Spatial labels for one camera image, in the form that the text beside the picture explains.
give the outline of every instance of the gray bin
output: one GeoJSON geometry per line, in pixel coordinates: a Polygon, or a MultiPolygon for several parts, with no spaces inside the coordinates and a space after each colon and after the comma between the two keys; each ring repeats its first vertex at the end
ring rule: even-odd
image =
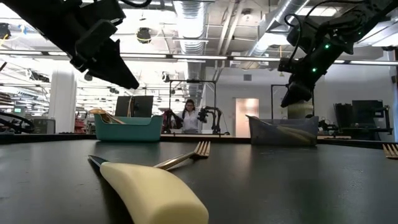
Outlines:
{"type": "Polygon", "coordinates": [[[251,144],[271,146],[314,146],[317,144],[318,116],[309,119],[247,117],[249,118],[251,144]]]}

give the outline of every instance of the metal frame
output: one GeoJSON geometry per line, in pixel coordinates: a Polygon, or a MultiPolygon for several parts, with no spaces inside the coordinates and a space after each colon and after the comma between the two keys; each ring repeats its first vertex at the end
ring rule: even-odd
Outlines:
{"type": "Polygon", "coordinates": [[[186,83],[212,83],[214,84],[214,107],[217,107],[217,84],[216,81],[209,80],[170,80],[169,82],[169,109],[172,107],[172,83],[173,82],[186,82],[186,83]]]}
{"type": "MultiPolygon", "coordinates": [[[[271,119],[274,119],[274,86],[284,86],[286,85],[281,85],[281,84],[272,84],[271,85],[271,119]]],[[[315,116],[315,103],[314,103],[314,92],[312,90],[312,115],[315,116]]]]}

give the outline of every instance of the teal bin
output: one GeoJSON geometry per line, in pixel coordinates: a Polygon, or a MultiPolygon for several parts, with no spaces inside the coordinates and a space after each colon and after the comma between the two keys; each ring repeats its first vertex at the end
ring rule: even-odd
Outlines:
{"type": "Polygon", "coordinates": [[[94,114],[97,139],[101,141],[146,141],[160,140],[162,116],[151,118],[115,117],[125,124],[107,124],[94,114]]]}

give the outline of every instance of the woman with dark hair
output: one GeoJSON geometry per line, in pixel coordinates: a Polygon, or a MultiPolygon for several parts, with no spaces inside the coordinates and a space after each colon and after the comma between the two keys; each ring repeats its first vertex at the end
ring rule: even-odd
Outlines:
{"type": "Polygon", "coordinates": [[[198,120],[198,113],[195,110],[195,102],[193,100],[187,100],[184,110],[179,112],[177,116],[183,121],[182,133],[197,134],[200,132],[199,126],[201,123],[198,120]]]}

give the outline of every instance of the table surface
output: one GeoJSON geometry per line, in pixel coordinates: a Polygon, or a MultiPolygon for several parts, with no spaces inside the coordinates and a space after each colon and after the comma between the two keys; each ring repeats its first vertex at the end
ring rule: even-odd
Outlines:
{"type": "MultiPolygon", "coordinates": [[[[0,223],[132,223],[87,155],[153,166],[196,143],[94,140],[0,146],[0,223]]],[[[210,223],[397,223],[398,161],[382,150],[212,144],[171,172],[198,195],[210,223]]]]}

